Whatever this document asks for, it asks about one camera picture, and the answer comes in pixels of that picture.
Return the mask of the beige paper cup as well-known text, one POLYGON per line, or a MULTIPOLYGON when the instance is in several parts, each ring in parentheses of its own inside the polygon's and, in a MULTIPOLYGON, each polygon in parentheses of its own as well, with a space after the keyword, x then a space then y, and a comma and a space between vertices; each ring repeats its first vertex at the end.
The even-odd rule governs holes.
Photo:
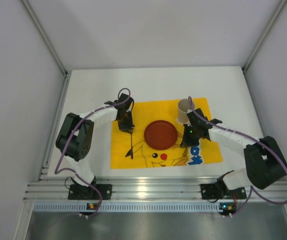
POLYGON ((187 114, 191 111, 190 102, 187 98, 181 99, 177 104, 177 119, 176 121, 181 124, 187 124, 189 118, 187 114))

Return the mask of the gold spoon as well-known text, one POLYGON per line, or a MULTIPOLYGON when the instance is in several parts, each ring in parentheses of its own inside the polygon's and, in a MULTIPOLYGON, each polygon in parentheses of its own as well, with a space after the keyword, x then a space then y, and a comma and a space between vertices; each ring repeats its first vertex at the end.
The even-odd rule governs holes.
POLYGON ((183 151, 182 155, 185 156, 187 154, 187 152, 188 152, 188 149, 184 148, 184 151, 183 151))

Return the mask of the yellow pikachu cloth placemat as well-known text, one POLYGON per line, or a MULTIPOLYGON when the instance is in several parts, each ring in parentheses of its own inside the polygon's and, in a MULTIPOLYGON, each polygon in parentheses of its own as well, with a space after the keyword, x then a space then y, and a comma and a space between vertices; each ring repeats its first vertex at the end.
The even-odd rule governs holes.
POLYGON ((160 167, 194 166, 220 163, 223 160, 217 143, 201 139, 199 146, 181 147, 184 126, 179 124, 179 100, 136 102, 132 110, 134 130, 132 133, 133 159, 131 159, 131 135, 121 132, 117 122, 111 126, 111 169, 142 169, 160 167), (166 150, 156 150, 147 145, 144 131, 148 124, 157 120, 172 123, 177 130, 176 143, 166 150))

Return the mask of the red round plate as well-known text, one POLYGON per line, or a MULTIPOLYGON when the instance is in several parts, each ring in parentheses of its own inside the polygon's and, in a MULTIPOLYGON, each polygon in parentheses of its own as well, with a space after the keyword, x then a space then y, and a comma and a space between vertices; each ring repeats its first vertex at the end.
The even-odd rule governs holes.
POLYGON ((143 136, 146 144, 152 149, 167 150, 177 142, 178 132, 172 123, 156 120, 147 125, 143 136))

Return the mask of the gold fork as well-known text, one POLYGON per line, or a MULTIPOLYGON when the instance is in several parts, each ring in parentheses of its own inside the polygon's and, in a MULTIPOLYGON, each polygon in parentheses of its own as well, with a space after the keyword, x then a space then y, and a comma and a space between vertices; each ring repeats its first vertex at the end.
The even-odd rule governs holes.
POLYGON ((133 160, 133 133, 130 133, 130 158, 133 160))

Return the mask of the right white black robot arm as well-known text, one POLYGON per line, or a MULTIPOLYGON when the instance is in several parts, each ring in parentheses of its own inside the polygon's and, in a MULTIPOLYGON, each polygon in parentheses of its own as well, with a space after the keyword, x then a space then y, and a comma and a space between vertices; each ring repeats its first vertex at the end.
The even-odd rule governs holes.
POLYGON ((273 137, 254 138, 232 130, 218 119, 208 120, 199 108, 188 110, 186 116, 181 147, 195 147, 200 140, 207 140, 244 158, 244 168, 228 171, 213 184, 221 194, 244 187, 264 190, 287 177, 287 162, 273 137))

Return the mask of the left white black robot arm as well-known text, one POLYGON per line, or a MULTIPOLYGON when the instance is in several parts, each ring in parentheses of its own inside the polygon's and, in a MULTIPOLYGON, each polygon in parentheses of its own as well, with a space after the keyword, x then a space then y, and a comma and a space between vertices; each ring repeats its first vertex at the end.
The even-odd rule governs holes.
POLYGON ((135 128, 132 118, 134 99, 128 88, 123 88, 122 91, 118 93, 116 100, 107 101, 95 110, 66 115, 55 141, 55 147, 61 153, 54 170, 56 175, 69 171, 74 174, 72 180, 76 185, 95 188, 95 175, 86 160, 94 130, 111 122, 117 122, 118 129, 130 135, 135 128))

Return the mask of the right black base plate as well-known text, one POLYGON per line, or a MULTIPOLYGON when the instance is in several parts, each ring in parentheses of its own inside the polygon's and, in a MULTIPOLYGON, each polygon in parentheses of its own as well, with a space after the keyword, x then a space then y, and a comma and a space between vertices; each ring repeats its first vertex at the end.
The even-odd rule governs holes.
POLYGON ((214 202, 215 200, 245 200, 247 198, 244 187, 229 190, 218 183, 203 183, 199 186, 201 198, 210 202, 214 202))

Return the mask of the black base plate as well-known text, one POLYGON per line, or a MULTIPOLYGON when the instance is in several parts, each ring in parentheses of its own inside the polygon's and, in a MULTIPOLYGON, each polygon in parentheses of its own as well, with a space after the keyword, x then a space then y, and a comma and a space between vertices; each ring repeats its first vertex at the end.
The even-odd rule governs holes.
MULTIPOLYGON (((103 200, 110 200, 112 196, 111 184, 97 184, 96 189, 100 192, 103 200)), ((71 184, 69 186, 69 200, 99 200, 99 194, 89 186, 71 184)))
POLYGON ((215 200, 245 200, 247 198, 244 187, 229 190, 218 183, 203 183, 199 186, 201 198, 210 202, 214 202, 215 200))

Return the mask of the aluminium mounting rail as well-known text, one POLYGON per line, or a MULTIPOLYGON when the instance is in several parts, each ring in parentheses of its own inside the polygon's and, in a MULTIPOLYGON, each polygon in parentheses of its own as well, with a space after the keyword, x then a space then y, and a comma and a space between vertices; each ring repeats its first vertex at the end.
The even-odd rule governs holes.
MULTIPOLYGON (((213 177, 195 178, 154 178, 154 177, 111 177, 99 178, 97 183, 112 185, 112 201, 154 201, 154 200, 197 200, 202 199, 201 184, 215 182, 213 177)), ((31 182, 27 185, 24 200, 66 200, 68 198, 67 187, 70 179, 51 177, 31 182)))

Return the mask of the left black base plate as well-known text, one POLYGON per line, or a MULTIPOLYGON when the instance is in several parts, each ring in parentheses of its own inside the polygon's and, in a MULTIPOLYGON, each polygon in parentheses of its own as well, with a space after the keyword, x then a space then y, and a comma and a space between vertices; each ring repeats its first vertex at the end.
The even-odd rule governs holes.
MULTIPOLYGON (((110 200, 112 196, 111 184, 97 184, 96 189, 100 192, 103 200, 110 200)), ((71 184, 69 186, 69 200, 99 200, 99 194, 89 186, 71 184)))

